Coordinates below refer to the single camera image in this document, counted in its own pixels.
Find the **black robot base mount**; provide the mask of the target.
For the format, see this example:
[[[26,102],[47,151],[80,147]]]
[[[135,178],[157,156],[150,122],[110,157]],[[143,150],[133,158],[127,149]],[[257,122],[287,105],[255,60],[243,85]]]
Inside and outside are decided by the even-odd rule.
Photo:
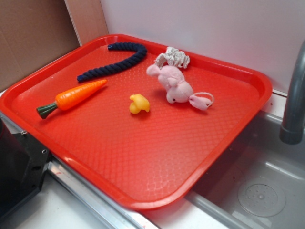
[[[0,220],[37,195],[50,151],[31,134],[13,134],[0,122]]]

